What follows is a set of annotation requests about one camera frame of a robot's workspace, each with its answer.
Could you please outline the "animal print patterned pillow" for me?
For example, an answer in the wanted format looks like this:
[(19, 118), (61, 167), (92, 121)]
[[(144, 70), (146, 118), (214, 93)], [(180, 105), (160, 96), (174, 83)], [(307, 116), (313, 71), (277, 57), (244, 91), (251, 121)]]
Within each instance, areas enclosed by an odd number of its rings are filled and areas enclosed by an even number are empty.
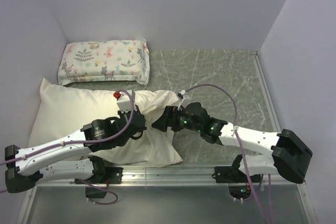
[(66, 46), (58, 84), (136, 81), (147, 85), (150, 55), (145, 39), (73, 42)]

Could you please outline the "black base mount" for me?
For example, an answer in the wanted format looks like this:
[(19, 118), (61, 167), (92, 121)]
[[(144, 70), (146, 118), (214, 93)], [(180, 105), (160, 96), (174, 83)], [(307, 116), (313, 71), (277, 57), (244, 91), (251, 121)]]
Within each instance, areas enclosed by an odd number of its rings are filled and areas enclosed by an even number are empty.
[(212, 178), (217, 184), (229, 184), (228, 193), (233, 200), (244, 202), (252, 197), (251, 186), (247, 176), (239, 170), (243, 160), (242, 154), (237, 155), (231, 166), (216, 166)]
[(76, 185), (85, 185), (85, 196), (88, 199), (104, 199), (108, 194), (110, 185), (119, 185), (122, 181), (123, 168), (107, 167), (102, 171), (95, 172), (88, 179), (75, 179)]

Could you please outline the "aluminium right side rail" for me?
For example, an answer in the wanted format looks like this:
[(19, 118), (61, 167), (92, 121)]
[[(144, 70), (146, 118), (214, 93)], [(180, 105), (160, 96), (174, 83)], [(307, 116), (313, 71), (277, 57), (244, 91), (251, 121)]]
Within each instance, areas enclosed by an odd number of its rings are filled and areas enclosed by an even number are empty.
[(268, 114), (270, 116), (272, 128), (276, 132), (281, 132), (281, 127), (280, 127), (280, 124), (279, 124), (279, 121), (276, 115), (275, 107), (273, 105), (273, 102), (272, 102), (272, 99), (271, 99), (271, 96), (270, 96), (270, 93), (267, 87), (266, 79), (265, 79), (265, 76), (264, 76), (260, 61), (259, 61), (258, 51), (251, 51), (251, 56), (253, 58), (253, 62), (256, 68), (261, 90), (263, 92), (263, 96), (265, 99)]

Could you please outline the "cream pillowcase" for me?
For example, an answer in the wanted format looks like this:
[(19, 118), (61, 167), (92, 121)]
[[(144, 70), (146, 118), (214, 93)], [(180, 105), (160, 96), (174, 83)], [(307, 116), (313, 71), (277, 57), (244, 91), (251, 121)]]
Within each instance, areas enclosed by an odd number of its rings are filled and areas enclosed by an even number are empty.
[[(73, 133), (96, 119), (117, 116), (113, 91), (66, 88), (43, 79), (39, 88), (41, 103), (31, 131), (28, 147), (42, 145)], [(137, 91), (135, 103), (145, 116), (147, 130), (138, 140), (125, 146), (98, 151), (94, 155), (116, 164), (164, 167), (182, 162), (172, 145), (172, 130), (161, 132), (151, 125), (168, 105), (178, 104), (172, 91)]]

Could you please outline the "aluminium front rail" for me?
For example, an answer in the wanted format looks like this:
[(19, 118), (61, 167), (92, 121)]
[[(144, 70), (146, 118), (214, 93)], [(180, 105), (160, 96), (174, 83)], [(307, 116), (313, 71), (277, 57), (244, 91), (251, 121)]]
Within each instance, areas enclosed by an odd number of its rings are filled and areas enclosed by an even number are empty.
[(214, 164), (196, 163), (162, 168), (125, 165), (122, 172), (114, 172), (99, 186), (211, 186), (216, 184), (212, 177), (214, 167)]

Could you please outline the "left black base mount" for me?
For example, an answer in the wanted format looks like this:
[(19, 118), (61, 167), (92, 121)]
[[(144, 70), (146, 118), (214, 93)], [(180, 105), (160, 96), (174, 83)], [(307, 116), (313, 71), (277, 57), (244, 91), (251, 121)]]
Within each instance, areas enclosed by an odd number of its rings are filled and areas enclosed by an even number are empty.
[(123, 168), (107, 167), (102, 171), (95, 172), (88, 179), (75, 179), (76, 185), (85, 185), (85, 196), (88, 199), (104, 199), (108, 194), (110, 185), (119, 185), (122, 181)]

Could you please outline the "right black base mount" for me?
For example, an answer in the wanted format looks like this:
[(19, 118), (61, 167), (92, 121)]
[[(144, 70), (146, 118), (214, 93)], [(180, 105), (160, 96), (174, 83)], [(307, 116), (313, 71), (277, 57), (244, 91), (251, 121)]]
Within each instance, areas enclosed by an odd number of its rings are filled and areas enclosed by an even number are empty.
[(231, 166), (216, 166), (212, 178), (217, 184), (229, 184), (228, 193), (233, 200), (244, 202), (252, 197), (251, 186), (247, 176), (239, 170), (243, 160), (242, 154), (237, 155)]

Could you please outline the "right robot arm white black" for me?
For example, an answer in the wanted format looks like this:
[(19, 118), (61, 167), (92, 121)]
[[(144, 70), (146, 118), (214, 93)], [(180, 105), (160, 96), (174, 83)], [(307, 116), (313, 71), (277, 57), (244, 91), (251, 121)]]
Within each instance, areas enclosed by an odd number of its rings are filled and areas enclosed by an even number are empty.
[(271, 174), (302, 184), (313, 156), (311, 149), (291, 130), (278, 133), (234, 127), (230, 122), (209, 116), (198, 102), (185, 108), (166, 106), (152, 127), (161, 132), (191, 130), (199, 132), (210, 144), (256, 152), (256, 156), (242, 155), (235, 159), (231, 175), (237, 182), (243, 182), (249, 175)]

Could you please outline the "aluminium rail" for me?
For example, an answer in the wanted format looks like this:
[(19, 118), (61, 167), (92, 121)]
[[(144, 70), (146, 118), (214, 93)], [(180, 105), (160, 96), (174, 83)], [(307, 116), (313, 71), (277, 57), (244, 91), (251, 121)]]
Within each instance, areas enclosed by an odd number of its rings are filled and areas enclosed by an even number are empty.
[(276, 115), (275, 107), (273, 105), (273, 102), (272, 102), (272, 99), (271, 99), (271, 96), (270, 96), (270, 93), (267, 87), (266, 79), (265, 79), (265, 76), (264, 76), (260, 61), (259, 61), (258, 51), (251, 51), (251, 56), (253, 58), (253, 62), (256, 68), (261, 90), (263, 92), (263, 96), (265, 99), (268, 114), (270, 116), (272, 128), (276, 132), (281, 132), (281, 127), (280, 127), (280, 124), (279, 124), (279, 121)]
[(99, 186), (211, 186), (216, 184), (212, 177), (214, 167), (214, 164), (196, 163), (162, 168), (125, 165), (122, 172), (114, 172)]

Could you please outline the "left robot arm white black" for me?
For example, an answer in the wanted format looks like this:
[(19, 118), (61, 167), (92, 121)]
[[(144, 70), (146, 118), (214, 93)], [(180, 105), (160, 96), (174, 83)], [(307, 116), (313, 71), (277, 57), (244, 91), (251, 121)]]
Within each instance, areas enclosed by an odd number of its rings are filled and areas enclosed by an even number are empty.
[(9, 193), (21, 193), (52, 180), (75, 179), (95, 184), (106, 177), (103, 160), (90, 157), (70, 161), (102, 150), (125, 146), (129, 139), (146, 130), (145, 117), (138, 111), (97, 119), (55, 141), (30, 148), (5, 148), (5, 185)]

